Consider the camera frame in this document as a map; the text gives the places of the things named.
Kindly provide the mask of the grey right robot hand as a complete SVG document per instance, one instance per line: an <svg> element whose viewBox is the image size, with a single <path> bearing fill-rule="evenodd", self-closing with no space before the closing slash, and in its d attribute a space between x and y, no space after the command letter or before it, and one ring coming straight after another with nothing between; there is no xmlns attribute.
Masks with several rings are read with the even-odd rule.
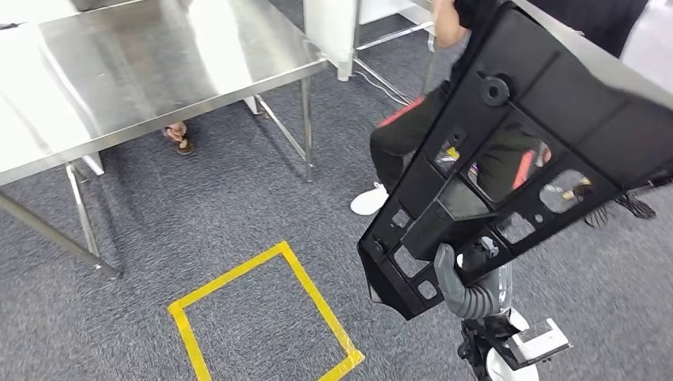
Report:
<svg viewBox="0 0 673 381"><path fill-rule="evenodd" d="M449 244L438 246L434 260L438 286L450 312L458 318L481 319L511 310L512 275L508 266L493 270L471 285L461 281L456 255Z"/></svg>

